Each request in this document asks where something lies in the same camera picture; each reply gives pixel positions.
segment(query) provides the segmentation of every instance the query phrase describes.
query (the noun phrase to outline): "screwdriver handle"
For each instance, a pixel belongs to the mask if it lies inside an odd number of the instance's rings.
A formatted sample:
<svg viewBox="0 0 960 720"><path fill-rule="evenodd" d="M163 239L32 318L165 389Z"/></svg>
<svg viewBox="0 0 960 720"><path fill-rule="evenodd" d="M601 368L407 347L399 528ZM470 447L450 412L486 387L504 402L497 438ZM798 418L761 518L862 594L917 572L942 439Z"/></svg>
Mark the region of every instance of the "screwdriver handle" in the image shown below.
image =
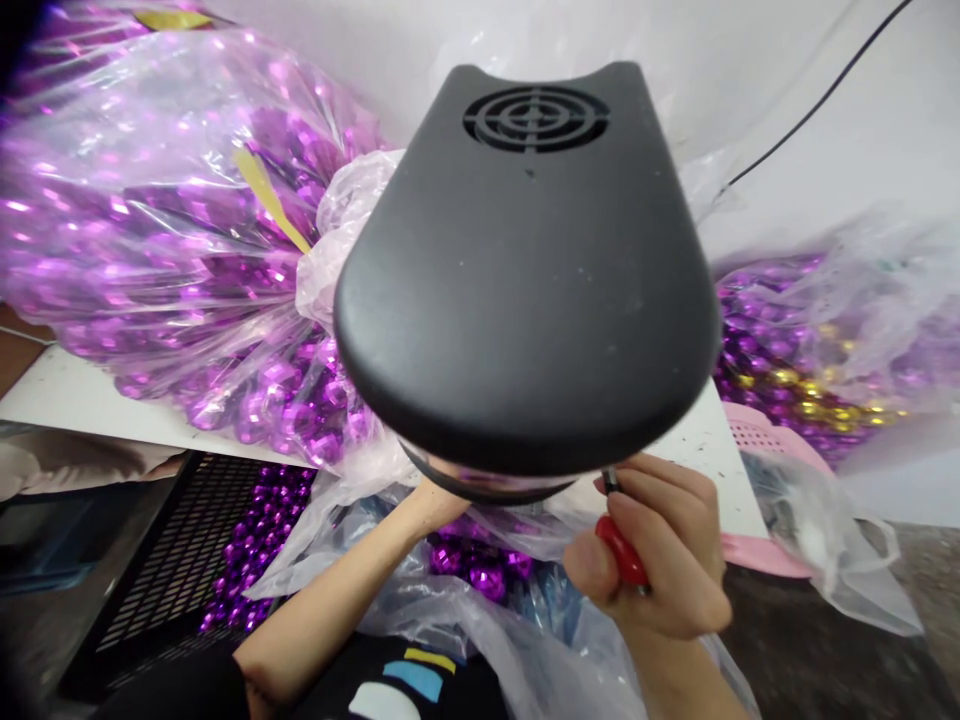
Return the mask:
<svg viewBox="0 0 960 720"><path fill-rule="evenodd" d="M620 482L612 467L603 470L603 489L607 495L620 490ZM620 572L620 580L628 585L636 585L643 594L650 592L650 579L647 577L646 568L643 567L643 561L633 545L627 542L623 533L620 532L620 528L613 522L613 518L609 515L601 517L597 521L594 532L613 552L617 561L617 570Z"/></svg>
<svg viewBox="0 0 960 720"><path fill-rule="evenodd" d="M627 542L623 533L620 532L620 528L613 522L613 518L609 515L601 517L597 521L594 532L613 552L613 556L617 560L617 570L620 571L620 580L628 585L648 589L650 580L647 577L646 569L643 567L643 561L637 555L633 546Z"/></svg>

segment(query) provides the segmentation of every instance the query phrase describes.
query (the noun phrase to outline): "hand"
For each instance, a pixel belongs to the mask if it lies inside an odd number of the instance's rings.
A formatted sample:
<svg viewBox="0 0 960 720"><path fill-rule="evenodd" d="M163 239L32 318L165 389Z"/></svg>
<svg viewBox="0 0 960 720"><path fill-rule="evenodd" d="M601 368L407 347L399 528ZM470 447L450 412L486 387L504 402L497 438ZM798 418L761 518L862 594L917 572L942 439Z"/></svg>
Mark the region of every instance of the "hand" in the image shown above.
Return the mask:
<svg viewBox="0 0 960 720"><path fill-rule="evenodd" d="M571 582L618 625L689 640L730 624L723 593L720 511L714 484L698 472L639 453L617 466L622 492L607 498L620 532L633 545L653 592L623 585L613 553L592 532L567 548ZM603 491L598 481L597 489Z"/></svg>
<svg viewBox="0 0 960 720"><path fill-rule="evenodd" d="M463 515L468 507L470 501L447 492L424 476L394 513L400 513L407 521L414 539L421 540L452 523Z"/></svg>

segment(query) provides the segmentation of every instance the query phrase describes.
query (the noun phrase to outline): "bag of purple beads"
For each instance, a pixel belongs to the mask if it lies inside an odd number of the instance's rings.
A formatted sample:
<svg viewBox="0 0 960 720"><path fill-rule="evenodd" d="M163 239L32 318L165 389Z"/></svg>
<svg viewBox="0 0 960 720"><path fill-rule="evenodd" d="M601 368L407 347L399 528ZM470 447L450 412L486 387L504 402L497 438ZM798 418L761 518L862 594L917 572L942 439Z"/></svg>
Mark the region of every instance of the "bag of purple beads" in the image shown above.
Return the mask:
<svg viewBox="0 0 960 720"><path fill-rule="evenodd" d="M322 242L334 174L380 147L378 123L247 30L120 45L0 139L0 294L128 397L337 462L373 419L333 338L297 314L296 270Z"/></svg>
<svg viewBox="0 0 960 720"><path fill-rule="evenodd" d="M960 400L955 232L872 212L827 250L718 283L720 395L800 433L833 467L916 414Z"/></svg>

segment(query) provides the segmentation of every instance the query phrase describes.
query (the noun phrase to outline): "heat gun vent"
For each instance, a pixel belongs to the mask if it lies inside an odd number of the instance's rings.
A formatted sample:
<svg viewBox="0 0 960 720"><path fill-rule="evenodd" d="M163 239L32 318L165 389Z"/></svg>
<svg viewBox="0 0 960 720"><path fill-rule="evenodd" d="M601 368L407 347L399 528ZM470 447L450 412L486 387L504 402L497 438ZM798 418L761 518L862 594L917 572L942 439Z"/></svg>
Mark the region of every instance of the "heat gun vent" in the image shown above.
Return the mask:
<svg viewBox="0 0 960 720"><path fill-rule="evenodd" d="M610 110L586 93L562 87L514 88L474 102L463 117L483 145L517 153L559 152L596 140Z"/></svg>

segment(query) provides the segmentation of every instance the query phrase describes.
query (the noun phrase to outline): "bag of gold beads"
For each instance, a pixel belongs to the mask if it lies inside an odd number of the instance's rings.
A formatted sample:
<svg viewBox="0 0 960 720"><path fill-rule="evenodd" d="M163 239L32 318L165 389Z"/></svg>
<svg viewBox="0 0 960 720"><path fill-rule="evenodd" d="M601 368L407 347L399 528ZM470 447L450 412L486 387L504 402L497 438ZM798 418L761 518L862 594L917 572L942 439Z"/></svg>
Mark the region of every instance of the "bag of gold beads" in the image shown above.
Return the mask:
<svg viewBox="0 0 960 720"><path fill-rule="evenodd" d="M724 277L720 394L800 433L830 465L960 398L960 246L951 228L872 213L825 252Z"/></svg>

